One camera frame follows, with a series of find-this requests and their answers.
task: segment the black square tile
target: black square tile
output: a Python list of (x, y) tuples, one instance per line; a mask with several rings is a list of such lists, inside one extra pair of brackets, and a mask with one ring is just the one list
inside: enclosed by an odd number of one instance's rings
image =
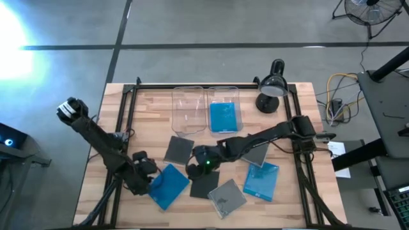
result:
[(219, 174), (220, 172), (211, 172), (192, 183), (192, 188), (190, 189), (190, 196), (209, 199), (208, 194), (219, 185)]
[(192, 153), (194, 141), (181, 137), (171, 137), (164, 161), (185, 165)]

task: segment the wooden tabletop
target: wooden tabletop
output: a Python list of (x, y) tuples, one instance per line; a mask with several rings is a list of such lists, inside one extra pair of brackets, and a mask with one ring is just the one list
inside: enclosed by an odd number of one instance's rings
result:
[[(316, 132), (321, 132), (323, 126), (314, 95), (313, 85), (309, 82), (295, 83), (303, 115), (309, 116)], [(121, 101), (123, 84), (108, 84), (98, 124), (106, 131), (113, 132), (116, 125), (118, 110)], [(246, 136), (260, 132), (286, 121), (284, 102), (280, 98), (280, 106), (273, 114), (263, 114), (255, 106), (255, 98), (259, 92), (255, 89), (240, 90), (240, 105), (242, 111), (243, 130), (238, 135)], [(289, 97), (292, 113), (293, 100)], [(124, 124), (127, 120), (127, 112), (130, 100), (125, 107)], [(132, 128), (135, 135), (130, 139), (128, 154), (137, 151), (146, 151), (150, 158), (154, 158), (161, 169), (167, 165), (163, 162), (169, 140), (172, 135), (172, 97), (171, 90), (147, 89), (137, 92), (137, 101), (134, 111)], [(207, 128), (199, 137), (187, 136), (195, 141), (195, 145), (216, 145), (216, 138), (210, 135)], [(276, 142), (284, 149), (291, 151), (291, 143), (288, 139)], [(244, 194), (247, 202), (228, 217), (221, 220), (211, 202), (206, 199), (190, 197), (190, 184), (183, 193), (175, 200), (167, 211), (162, 211), (148, 195), (134, 196), (128, 190), (122, 189), (121, 202), (116, 227), (124, 228), (273, 228), (273, 227), (305, 227), (302, 211), (298, 180), (294, 165), (293, 155), (283, 153), (275, 146), (268, 147), (266, 161), (279, 166), (279, 175), (274, 191), (272, 202), (264, 201), (249, 194)], [(174, 164), (184, 175), (182, 165)], [(220, 166), (219, 185), (231, 178), (240, 189), (247, 175), (249, 163), (237, 160), (233, 163), (224, 163)], [(339, 194), (334, 169), (330, 155), (324, 151), (314, 154), (314, 173), (318, 186), (318, 192), (334, 212), (337, 218), (346, 223), (344, 208)], [(86, 218), (102, 196), (107, 170), (101, 156), (90, 160), (86, 168), (81, 194), (75, 213), (74, 224), (78, 224)], [(113, 195), (109, 203), (112, 206)], [(309, 207), (313, 220), (316, 220), (313, 202), (309, 197)], [(111, 216), (108, 209), (106, 221)]]

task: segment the electric fan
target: electric fan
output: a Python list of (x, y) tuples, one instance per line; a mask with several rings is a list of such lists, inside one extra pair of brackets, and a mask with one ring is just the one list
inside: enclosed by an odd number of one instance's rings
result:
[[(345, 2), (345, 14), (335, 16), (335, 11), (342, 1)], [(368, 37), (372, 39), (378, 36), (401, 13), (400, 9), (404, 2), (405, 0), (340, 0), (332, 12), (332, 19), (348, 17), (354, 23), (366, 26)], [(388, 22), (373, 36), (371, 26), (387, 20)]]

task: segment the white paper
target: white paper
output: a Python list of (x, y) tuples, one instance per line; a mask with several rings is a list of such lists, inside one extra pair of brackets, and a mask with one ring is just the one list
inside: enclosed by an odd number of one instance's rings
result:
[[(341, 156), (342, 154), (345, 154), (345, 146), (344, 143), (342, 142), (334, 142), (330, 141), (328, 143), (328, 149), (332, 151), (332, 159), (335, 157)], [(335, 175), (339, 178), (351, 178), (350, 174), (350, 169), (342, 169), (340, 171), (335, 172)]]

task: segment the lamp shade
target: lamp shade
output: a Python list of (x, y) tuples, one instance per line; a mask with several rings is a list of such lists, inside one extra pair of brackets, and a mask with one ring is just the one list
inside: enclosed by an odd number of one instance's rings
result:
[(259, 85), (259, 90), (267, 96), (285, 96), (288, 94), (287, 81), (282, 77), (284, 61), (276, 59), (271, 65), (270, 74)]

